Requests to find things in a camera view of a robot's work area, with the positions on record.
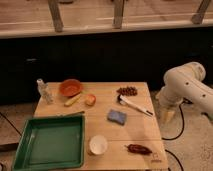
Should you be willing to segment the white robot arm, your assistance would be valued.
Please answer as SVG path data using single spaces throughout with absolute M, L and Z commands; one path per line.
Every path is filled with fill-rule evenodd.
M 160 117 L 163 123 L 168 123 L 175 108 L 187 99 L 206 113 L 213 124 L 213 88 L 203 83 L 205 76 L 205 68 L 198 62 L 171 68 L 164 74 L 164 86 L 156 95 L 162 107 Z

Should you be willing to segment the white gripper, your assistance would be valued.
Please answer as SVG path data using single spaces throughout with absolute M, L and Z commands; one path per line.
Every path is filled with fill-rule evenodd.
M 180 103 L 181 101 L 177 99 L 168 99 L 166 97 L 159 98 L 161 121 L 163 124 L 171 121 L 175 114 L 174 110 Z

